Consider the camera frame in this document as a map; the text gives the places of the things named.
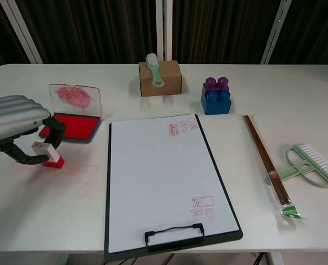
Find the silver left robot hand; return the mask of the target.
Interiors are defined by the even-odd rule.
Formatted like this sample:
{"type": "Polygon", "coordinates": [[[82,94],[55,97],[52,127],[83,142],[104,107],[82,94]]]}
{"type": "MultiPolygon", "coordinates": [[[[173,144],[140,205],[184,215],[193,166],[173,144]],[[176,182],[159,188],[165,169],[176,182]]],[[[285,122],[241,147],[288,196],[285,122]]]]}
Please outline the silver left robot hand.
{"type": "Polygon", "coordinates": [[[4,152],[16,162],[62,168],[65,161],[56,149],[64,134],[64,123],[56,120],[41,104],[26,96],[0,97],[0,152],[4,152]],[[29,156],[14,143],[14,140],[37,132],[42,125],[49,128],[49,135],[44,142],[32,144],[35,156],[29,156]]]}

